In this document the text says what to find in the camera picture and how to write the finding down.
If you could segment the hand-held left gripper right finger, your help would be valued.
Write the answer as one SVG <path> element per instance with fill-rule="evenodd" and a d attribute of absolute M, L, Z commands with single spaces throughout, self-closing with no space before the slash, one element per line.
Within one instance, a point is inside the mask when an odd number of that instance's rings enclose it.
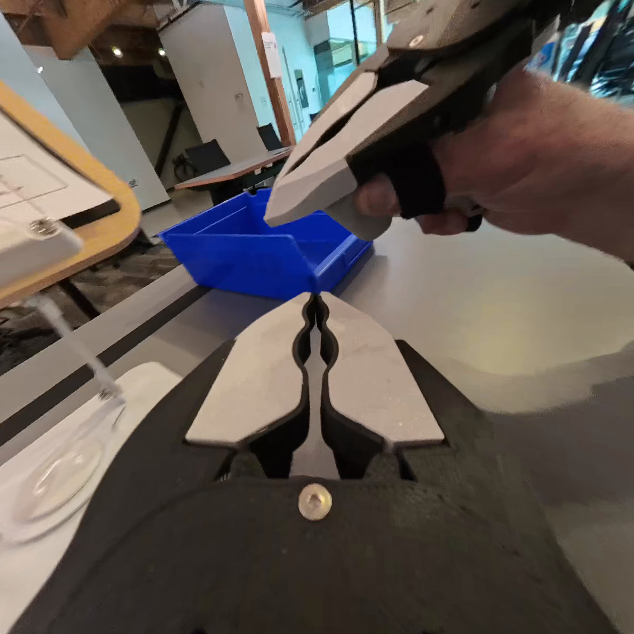
<path fill-rule="evenodd" d="M 321 434 L 341 479 L 361 479 L 372 460 L 440 445 L 445 435 L 396 340 L 329 292 L 316 297 L 321 357 Z"/>

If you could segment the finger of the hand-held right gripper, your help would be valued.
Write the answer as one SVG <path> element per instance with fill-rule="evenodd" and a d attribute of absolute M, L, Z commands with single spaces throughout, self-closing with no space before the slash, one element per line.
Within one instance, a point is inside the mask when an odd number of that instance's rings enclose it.
<path fill-rule="evenodd" d="M 314 150 L 336 136 L 376 90 L 378 77 L 375 72 L 361 72 L 349 78 L 351 83 L 347 87 L 341 86 L 343 91 L 329 100 L 293 149 L 280 172 L 281 179 L 298 167 Z"/>
<path fill-rule="evenodd" d="M 322 210 L 344 228 L 389 228 L 391 218 L 372 218 L 356 210 L 354 192 L 361 177 L 354 175 L 352 161 L 371 134 L 379 132 L 427 89 L 428 85 L 419 81 L 382 89 L 376 84 L 375 92 L 336 136 L 285 178 L 281 179 L 279 173 L 265 210 L 265 223 L 275 228 Z"/>

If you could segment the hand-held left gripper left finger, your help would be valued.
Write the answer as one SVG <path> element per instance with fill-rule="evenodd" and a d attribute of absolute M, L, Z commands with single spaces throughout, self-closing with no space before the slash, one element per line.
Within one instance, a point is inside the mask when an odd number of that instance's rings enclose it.
<path fill-rule="evenodd" d="M 316 297 L 303 292 L 240 333 L 198 409 L 189 444 L 255 455 L 287 479 L 310 428 L 309 379 Z"/>

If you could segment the blue plastic bin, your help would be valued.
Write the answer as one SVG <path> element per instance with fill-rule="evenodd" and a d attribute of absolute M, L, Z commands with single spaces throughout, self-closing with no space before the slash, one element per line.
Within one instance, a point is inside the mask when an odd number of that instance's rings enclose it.
<path fill-rule="evenodd" d="M 373 246 L 321 210 L 269 227 L 270 194 L 243 192 L 159 236 L 196 284 L 278 300 L 332 291 Z"/>

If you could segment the long office desk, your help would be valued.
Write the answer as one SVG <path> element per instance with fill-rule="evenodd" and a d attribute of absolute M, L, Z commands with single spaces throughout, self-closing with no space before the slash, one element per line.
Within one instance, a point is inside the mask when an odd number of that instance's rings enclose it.
<path fill-rule="evenodd" d="M 200 176 L 176 184 L 174 191 L 193 190 L 210 192 L 212 188 L 239 181 L 251 174 L 259 175 L 266 170 L 284 163 L 294 150 L 294 146 L 283 147 L 279 150 L 266 152 L 258 158 L 231 163 L 224 167 L 211 170 Z"/>

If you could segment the grey desk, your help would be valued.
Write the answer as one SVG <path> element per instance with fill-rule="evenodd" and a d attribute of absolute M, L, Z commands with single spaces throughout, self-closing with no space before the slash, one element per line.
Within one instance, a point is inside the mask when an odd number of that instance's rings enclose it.
<path fill-rule="evenodd" d="M 429 360 L 529 472 L 557 539 L 624 633 L 633 632 L 633 272 L 553 236 L 484 226 L 423 236 L 394 223 L 337 287 Z M 156 362 L 185 376 L 279 302 L 199 289 L 179 267 L 83 325 L 114 376 Z M 1 377 L 1 464 L 91 399 L 52 344 Z M 1 552 L 1 632 L 59 561 L 82 515 Z"/>

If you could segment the person's right hand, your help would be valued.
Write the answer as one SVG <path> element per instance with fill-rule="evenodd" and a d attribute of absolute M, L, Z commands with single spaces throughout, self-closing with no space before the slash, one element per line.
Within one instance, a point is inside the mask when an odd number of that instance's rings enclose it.
<path fill-rule="evenodd" d="M 633 109 L 534 73 L 498 83 L 485 115 L 432 146 L 447 199 L 416 218 L 424 234 L 467 231 L 469 198 L 484 220 L 519 235 L 555 235 L 633 268 Z"/>

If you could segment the wooden pillar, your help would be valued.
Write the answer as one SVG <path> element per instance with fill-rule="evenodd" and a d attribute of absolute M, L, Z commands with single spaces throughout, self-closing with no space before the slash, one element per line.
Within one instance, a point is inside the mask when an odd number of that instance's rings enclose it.
<path fill-rule="evenodd" d="M 292 120 L 290 117 L 289 106 L 287 103 L 285 91 L 283 89 L 281 79 L 272 79 L 269 76 L 267 63 L 265 59 L 264 46 L 261 34 L 262 32 L 272 32 L 269 26 L 265 1 L 244 1 L 245 12 L 249 20 L 250 30 L 252 32 L 258 59 L 263 71 L 269 100 L 276 121 L 280 140 L 284 146 L 294 146 L 296 144 L 296 135 Z"/>

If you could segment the white paper notice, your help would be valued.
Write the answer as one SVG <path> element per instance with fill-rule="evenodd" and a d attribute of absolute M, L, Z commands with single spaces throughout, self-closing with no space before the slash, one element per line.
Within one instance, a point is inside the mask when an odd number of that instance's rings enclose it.
<path fill-rule="evenodd" d="M 272 79 L 281 79 L 282 73 L 282 64 L 280 58 L 280 52 L 278 49 L 278 43 L 276 41 L 276 37 L 272 32 L 262 32 L 261 38 L 264 46 L 265 59 L 267 63 L 267 68 L 269 72 L 269 76 Z"/>

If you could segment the clear suction cup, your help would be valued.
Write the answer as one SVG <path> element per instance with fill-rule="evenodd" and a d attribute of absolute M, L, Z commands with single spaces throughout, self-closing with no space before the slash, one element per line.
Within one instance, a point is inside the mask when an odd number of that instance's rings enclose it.
<path fill-rule="evenodd" d="M 96 411 L 81 424 L 23 482 L 10 519 L 1 529 L 11 544 L 28 543 L 50 534 L 89 500 L 105 463 L 116 424 L 125 411 L 122 394 L 102 390 Z"/>

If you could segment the white sheet clip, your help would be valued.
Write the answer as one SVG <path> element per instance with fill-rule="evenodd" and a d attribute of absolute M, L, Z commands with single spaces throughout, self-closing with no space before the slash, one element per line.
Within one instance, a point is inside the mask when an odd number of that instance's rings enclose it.
<path fill-rule="evenodd" d="M 1 219 L 1 286 L 74 257 L 83 247 L 73 230 L 52 218 L 26 223 Z"/>

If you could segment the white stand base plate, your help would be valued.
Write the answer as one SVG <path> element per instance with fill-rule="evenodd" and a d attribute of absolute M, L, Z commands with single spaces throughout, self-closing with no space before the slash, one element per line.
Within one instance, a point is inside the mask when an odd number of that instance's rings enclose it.
<path fill-rule="evenodd" d="M 65 524 L 37 540 L 11 544 L 1 535 L 1 632 L 8 633 L 58 566 L 79 528 L 79 524 L 107 468 L 119 449 L 144 417 L 181 381 L 181 377 L 159 363 L 149 362 L 133 368 L 117 381 L 118 394 L 126 408 L 119 418 L 105 463 L 98 470 L 88 502 Z M 68 440 L 83 417 L 96 411 L 94 396 L 42 436 L 1 465 L 1 529 L 10 519 L 18 489 L 24 480 L 59 445 Z"/>

